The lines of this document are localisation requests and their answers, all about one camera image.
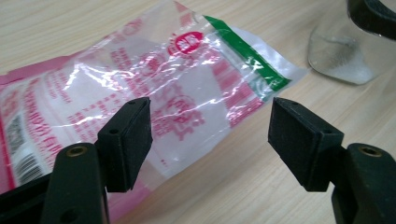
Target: brass screw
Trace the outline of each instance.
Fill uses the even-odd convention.
[[[84,154],[87,151],[88,151],[88,149],[86,147],[72,147],[67,150],[66,156],[77,157],[77,156],[81,156],[82,154]]]
[[[359,147],[359,151],[366,156],[371,157],[382,157],[382,152],[376,148],[371,147]]]

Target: clear glass container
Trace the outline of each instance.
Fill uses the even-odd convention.
[[[387,10],[380,8],[386,15],[379,20],[353,2],[382,5],[378,0],[335,0],[310,36],[308,61],[321,74],[360,85],[396,73],[396,1],[382,5]]]

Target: transparent plastic bag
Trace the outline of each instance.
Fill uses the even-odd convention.
[[[125,102],[149,96],[152,149],[134,189],[108,195],[112,220],[130,211],[306,74],[234,30],[162,1],[89,49],[1,77],[0,192],[49,173],[60,149],[93,143]]]

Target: barcode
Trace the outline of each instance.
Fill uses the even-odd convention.
[[[21,145],[25,142],[21,130],[21,118],[17,116],[12,120],[7,128],[7,140],[11,149],[11,155],[15,154]]]
[[[26,184],[29,181],[39,178],[44,175],[37,159],[33,154],[23,158],[16,166],[15,173],[20,181],[20,184]]]

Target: wooden table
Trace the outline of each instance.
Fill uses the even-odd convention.
[[[87,48],[155,5],[136,1],[1,1],[0,74]],[[311,30],[332,1],[180,0],[260,36],[308,67]],[[350,86],[311,71],[281,97],[396,157],[396,76]],[[119,223],[334,223],[332,187],[307,193],[267,143],[271,106],[240,124],[211,153],[155,190]]]

